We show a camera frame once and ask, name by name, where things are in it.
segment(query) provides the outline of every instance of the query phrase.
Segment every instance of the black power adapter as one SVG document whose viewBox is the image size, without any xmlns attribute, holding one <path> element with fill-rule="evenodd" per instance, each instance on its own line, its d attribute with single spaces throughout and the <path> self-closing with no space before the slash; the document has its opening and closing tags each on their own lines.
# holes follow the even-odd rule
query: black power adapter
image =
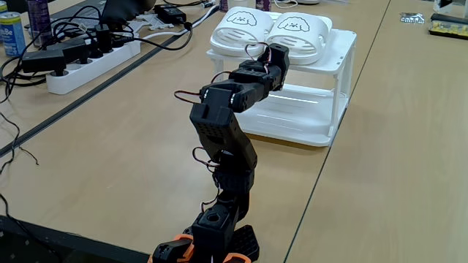
<svg viewBox="0 0 468 263">
<path fill-rule="evenodd" d="M 81 64 L 88 63 L 90 53 L 88 47 L 86 47 L 85 40 L 78 37 L 50 45 L 47 47 L 47 50 L 61 50 L 64 52 L 65 62 L 72 63 L 79 59 Z"/>
<path fill-rule="evenodd" d="M 159 4 L 154 7 L 154 13 L 164 23 L 172 23 L 174 25 L 183 24 L 187 21 L 187 16 L 179 8 L 172 4 Z"/>
<path fill-rule="evenodd" d="M 25 53 L 21 66 L 25 73 L 53 70 L 55 76 L 63 76 L 67 63 L 62 50 L 41 50 Z"/>
</svg>

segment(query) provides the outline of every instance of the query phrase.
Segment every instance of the power strip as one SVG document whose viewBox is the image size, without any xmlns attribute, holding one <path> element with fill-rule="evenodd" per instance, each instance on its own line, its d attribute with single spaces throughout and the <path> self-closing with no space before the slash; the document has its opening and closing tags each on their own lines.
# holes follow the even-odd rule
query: power strip
<svg viewBox="0 0 468 263">
<path fill-rule="evenodd" d="M 133 58 L 141 52 L 141 43 L 133 41 L 123 47 L 114 48 L 101 58 L 89 58 L 87 64 L 68 64 L 66 74 L 61 77 L 48 74 L 47 88 L 53 94 L 64 95 L 103 75 L 114 67 Z"/>
</svg>

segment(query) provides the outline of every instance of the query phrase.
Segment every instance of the beige table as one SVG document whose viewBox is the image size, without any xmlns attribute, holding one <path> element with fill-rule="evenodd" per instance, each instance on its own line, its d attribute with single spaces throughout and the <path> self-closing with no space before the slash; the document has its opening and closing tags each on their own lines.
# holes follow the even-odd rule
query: beige table
<svg viewBox="0 0 468 263">
<path fill-rule="evenodd" d="M 288 262 L 466 262 L 465 40 L 392 0 Z"/>
<path fill-rule="evenodd" d="M 52 3 L 49 3 L 50 13 L 58 12 L 81 1 L 82 0 L 54 1 Z M 202 17 L 206 11 L 208 11 L 208 9 L 203 12 L 197 12 L 196 10 L 192 10 L 188 12 L 187 20 L 195 21 L 198 18 Z M 23 25 L 26 25 L 29 22 L 28 15 L 26 12 L 21 15 L 21 19 Z M 179 31 L 181 29 L 179 27 L 176 27 L 173 30 Z M 144 28 L 140 33 L 142 35 L 147 35 L 153 32 Z M 28 36 L 26 31 L 25 36 L 26 41 L 30 42 L 30 37 Z M 163 43 L 169 38 L 170 36 L 161 36 L 155 37 L 151 39 L 151 41 L 154 41 L 156 43 Z M 125 69 L 131 63 L 135 62 L 154 48 L 155 47 L 152 45 L 142 44 L 142 51 L 138 56 L 129 59 L 125 63 L 117 66 L 109 72 L 101 75 L 100 77 L 92 80 L 89 83 L 86 83 L 85 85 L 75 89 L 74 91 L 66 95 L 56 95 L 48 93 L 46 84 L 28 88 L 17 87 L 13 91 L 10 97 L 10 101 L 0 104 L 0 112 L 4 113 L 11 121 L 14 121 L 17 125 L 19 125 L 21 129 L 21 134 L 24 134 L 36 125 L 45 121 L 53 114 L 65 108 L 67 105 L 79 99 L 80 97 L 91 91 L 93 88 L 96 88 L 99 84 L 110 79 L 112 76 L 116 75 L 122 69 Z M 4 54 L 3 47 L 0 47 L 0 49 L 0 64 L 3 64 L 3 62 L 7 60 L 7 57 Z M 4 84 L 0 84 L 0 92 L 2 95 L 4 94 Z M 16 135 L 15 127 L 9 125 L 8 123 L 5 123 L 4 120 L 1 119 L 0 148 L 3 148 L 5 145 L 11 143 L 14 135 Z"/>
<path fill-rule="evenodd" d="M 294 10 L 330 16 L 337 28 L 356 31 L 359 72 L 386 6 L 386 1 L 352 1 Z M 222 16 L 197 28 L 187 49 L 161 52 L 28 141 L 24 147 L 41 166 L 19 153 L 8 169 L 0 191 L 11 213 L 147 253 L 190 225 L 200 200 L 212 198 L 215 188 L 191 156 L 200 143 L 189 122 L 190 105 L 174 99 L 173 92 L 196 91 L 212 78 L 205 52 Z M 274 142 L 253 141 L 259 164 L 251 209 L 242 222 L 254 226 L 261 262 L 282 262 L 327 153 Z"/>
</svg>

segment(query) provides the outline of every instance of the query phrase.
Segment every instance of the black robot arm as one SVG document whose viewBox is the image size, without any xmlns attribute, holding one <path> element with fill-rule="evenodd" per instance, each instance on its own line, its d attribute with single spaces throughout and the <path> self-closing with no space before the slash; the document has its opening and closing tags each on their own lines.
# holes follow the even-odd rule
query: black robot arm
<svg viewBox="0 0 468 263">
<path fill-rule="evenodd" d="M 241 63 L 228 80 L 200 90 L 201 102 L 194 104 L 190 120 L 203 148 L 216 164 L 213 177 L 222 193 L 186 230 L 192 242 L 185 240 L 182 248 L 180 240 L 159 245 L 153 255 L 154 263 L 243 262 L 232 256 L 239 254 L 252 261 L 258 258 L 259 248 L 252 227 L 235 231 L 236 223 L 249 210 L 257 154 L 234 113 L 248 110 L 270 91 L 282 89 L 289 68 L 288 53 L 285 46 L 269 45 L 256 61 Z"/>
</svg>

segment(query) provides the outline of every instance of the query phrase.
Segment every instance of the white shoe rack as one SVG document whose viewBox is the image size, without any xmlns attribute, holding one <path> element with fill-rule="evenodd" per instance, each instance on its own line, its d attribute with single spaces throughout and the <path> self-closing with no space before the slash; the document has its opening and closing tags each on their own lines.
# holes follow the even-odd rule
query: white shoe rack
<svg viewBox="0 0 468 263">
<path fill-rule="evenodd" d="M 348 106 L 352 83 L 357 35 L 352 31 L 332 29 L 323 57 L 310 65 L 290 65 L 289 70 L 333 75 L 334 89 L 285 84 L 282 91 L 236 114 L 241 128 L 250 134 L 312 146 L 329 146 Z M 224 61 L 247 59 L 207 52 L 214 71 L 224 71 Z"/>
</svg>

